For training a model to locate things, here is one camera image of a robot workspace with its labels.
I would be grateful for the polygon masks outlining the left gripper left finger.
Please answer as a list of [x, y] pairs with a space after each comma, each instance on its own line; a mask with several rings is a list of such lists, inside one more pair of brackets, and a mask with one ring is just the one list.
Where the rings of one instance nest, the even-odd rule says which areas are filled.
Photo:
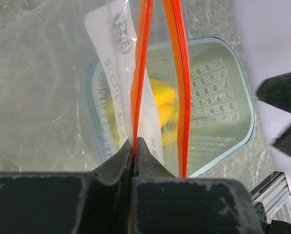
[[0, 172], [0, 234], [125, 234], [132, 148], [90, 172]]

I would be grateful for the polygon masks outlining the yellow banana bunch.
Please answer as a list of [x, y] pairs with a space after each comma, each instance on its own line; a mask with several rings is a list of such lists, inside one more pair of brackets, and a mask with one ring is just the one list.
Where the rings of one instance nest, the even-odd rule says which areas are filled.
[[[99, 79], [105, 97], [101, 99], [115, 146], [119, 149], [128, 138], [124, 123], [120, 96], [112, 98], [111, 88], [104, 78]], [[150, 78], [152, 92], [157, 104], [159, 124], [161, 128], [162, 146], [172, 144], [177, 137], [178, 103], [177, 91], [171, 86]]]

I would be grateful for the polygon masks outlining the light blue plastic basket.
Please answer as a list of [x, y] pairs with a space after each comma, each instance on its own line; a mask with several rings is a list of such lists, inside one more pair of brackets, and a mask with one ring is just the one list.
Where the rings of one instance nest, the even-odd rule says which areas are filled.
[[[254, 110], [240, 63], [231, 47], [210, 37], [188, 41], [191, 124], [188, 176], [196, 177], [246, 144], [254, 128]], [[94, 58], [82, 80], [82, 98], [103, 163], [114, 155], [119, 137], [113, 98], [103, 67]]]

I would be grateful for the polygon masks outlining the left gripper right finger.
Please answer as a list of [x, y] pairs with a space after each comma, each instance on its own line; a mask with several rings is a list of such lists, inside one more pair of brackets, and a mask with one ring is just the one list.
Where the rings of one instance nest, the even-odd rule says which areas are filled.
[[260, 234], [249, 192], [234, 179], [177, 178], [137, 140], [134, 234]]

